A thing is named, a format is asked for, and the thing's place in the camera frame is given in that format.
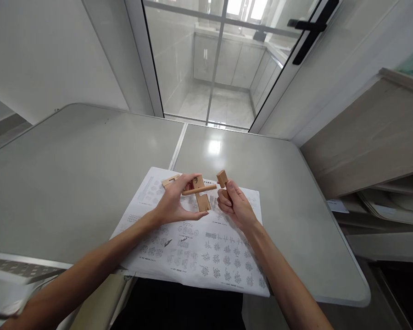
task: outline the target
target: wooden block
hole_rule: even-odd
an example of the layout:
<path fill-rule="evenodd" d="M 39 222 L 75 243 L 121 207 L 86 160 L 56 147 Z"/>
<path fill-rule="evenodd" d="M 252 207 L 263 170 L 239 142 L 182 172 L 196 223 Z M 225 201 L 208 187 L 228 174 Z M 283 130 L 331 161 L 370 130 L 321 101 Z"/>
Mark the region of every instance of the wooden block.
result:
<path fill-rule="evenodd" d="M 208 200 L 207 194 L 200 195 L 198 192 L 196 193 L 197 205 L 199 206 L 199 211 L 208 211 L 211 210 L 210 201 Z"/>
<path fill-rule="evenodd" d="M 188 195 L 192 195 L 194 193 L 202 193 L 208 190 L 213 190 L 213 189 L 217 189 L 216 185 L 210 185 L 210 186 L 204 186 L 204 187 L 200 187 L 200 188 L 196 188 L 196 189 L 191 189 L 191 190 L 185 190 L 182 191 L 182 196 L 188 196 Z"/>
<path fill-rule="evenodd" d="M 228 182 L 228 178 L 226 177 L 225 170 L 221 170 L 217 173 L 217 181 L 219 181 L 219 185 L 221 188 L 225 188 L 225 183 Z"/>
<path fill-rule="evenodd" d="M 162 181 L 162 185 L 164 186 L 165 189 L 167 189 L 167 186 L 170 183 L 175 182 L 178 177 L 180 177 L 180 174 L 176 174 L 175 176 L 172 176 L 171 178 L 168 178 L 168 179 Z"/>
<path fill-rule="evenodd" d="M 201 187 L 204 187 L 204 186 L 205 186 L 205 183 L 203 183 L 203 178 L 202 178 L 201 175 L 199 175 L 199 176 L 197 176 L 193 179 L 193 188 L 194 189 L 201 188 Z"/>
<path fill-rule="evenodd" d="M 220 172 L 217 173 L 217 181 L 219 182 L 219 185 L 220 185 L 221 188 L 226 187 L 225 183 L 228 182 L 228 178 L 226 177 L 225 170 L 221 170 Z M 227 193 L 226 190 L 223 191 L 223 195 L 225 196 L 225 198 L 227 198 L 231 201 L 231 198 L 229 198 L 228 193 Z"/>

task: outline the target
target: table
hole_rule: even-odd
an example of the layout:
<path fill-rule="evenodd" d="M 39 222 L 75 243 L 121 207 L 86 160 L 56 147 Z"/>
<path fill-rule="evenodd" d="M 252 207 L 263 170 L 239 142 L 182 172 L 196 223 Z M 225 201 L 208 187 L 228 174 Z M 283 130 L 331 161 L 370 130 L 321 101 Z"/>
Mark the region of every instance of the table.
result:
<path fill-rule="evenodd" d="M 0 253 L 73 264 L 106 242 L 183 127 L 73 104 L 1 148 Z"/>
<path fill-rule="evenodd" d="M 368 304 L 367 281 L 293 143 L 188 125 L 174 170 L 214 179 L 223 169 L 260 192 L 263 226 L 317 301 Z"/>
<path fill-rule="evenodd" d="M 363 273 L 294 144 L 86 104 L 0 149 L 0 255 L 70 266 L 110 237 L 151 166 L 206 179 L 225 169 L 260 192 L 263 225 L 317 301 L 368 304 Z"/>

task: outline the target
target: forearm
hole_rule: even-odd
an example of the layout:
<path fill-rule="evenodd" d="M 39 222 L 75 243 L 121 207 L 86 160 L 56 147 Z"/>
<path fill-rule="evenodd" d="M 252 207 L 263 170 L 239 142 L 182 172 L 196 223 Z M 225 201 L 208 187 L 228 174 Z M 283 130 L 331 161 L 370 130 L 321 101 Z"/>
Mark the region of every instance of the forearm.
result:
<path fill-rule="evenodd" d="M 291 329 L 332 329 L 320 307 L 259 223 L 244 230 Z"/>
<path fill-rule="evenodd" d="M 76 309 L 126 258 L 141 238 L 153 230 L 147 213 L 126 231 L 89 252 L 74 266 L 31 298 L 23 313 L 2 329 L 49 329 Z"/>

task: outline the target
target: person's right hand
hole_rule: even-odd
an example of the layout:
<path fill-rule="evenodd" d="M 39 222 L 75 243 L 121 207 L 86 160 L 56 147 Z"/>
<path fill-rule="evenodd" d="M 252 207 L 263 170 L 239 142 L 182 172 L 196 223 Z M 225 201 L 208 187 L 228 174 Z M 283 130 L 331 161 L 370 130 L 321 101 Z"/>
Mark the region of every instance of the person's right hand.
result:
<path fill-rule="evenodd" d="M 229 198 L 232 199 L 232 203 L 223 195 L 224 190 L 219 189 L 219 198 L 217 199 L 219 208 L 229 215 L 237 227 L 243 232 L 246 229 L 250 230 L 258 221 L 245 194 L 233 180 L 229 180 L 226 183 L 226 191 L 228 192 Z"/>

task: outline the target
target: paper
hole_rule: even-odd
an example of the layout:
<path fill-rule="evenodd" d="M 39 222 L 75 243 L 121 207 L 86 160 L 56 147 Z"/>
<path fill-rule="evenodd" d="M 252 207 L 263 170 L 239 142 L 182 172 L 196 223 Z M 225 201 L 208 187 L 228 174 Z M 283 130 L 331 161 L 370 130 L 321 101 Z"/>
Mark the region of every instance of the paper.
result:
<path fill-rule="evenodd" d="M 176 174 L 170 170 L 150 168 L 112 237 L 154 209 L 165 192 L 162 181 Z M 216 184 L 216 181 L 204 182 L 206 185 Z M 261 223 L 259 192 L 241 190 Z M 268 297 L 265 277 L 247 239 L 219 209 L 217 190 L 205 194 L 211 205 L 207 216 L 199 221 L 161 226 L 145 237 L 121 265 L 139 277 Z M 181 196 L 181 204 L 188 211 L 198 212 L 195 195 Z"/>
<path fill-rule="evenodd" d="M 327 201 L 327 205 L 329 205 L 329 209 L 332 212 L 349 213 L 349 210 L 346 209 L 340 199 L 330 199 Z"/>

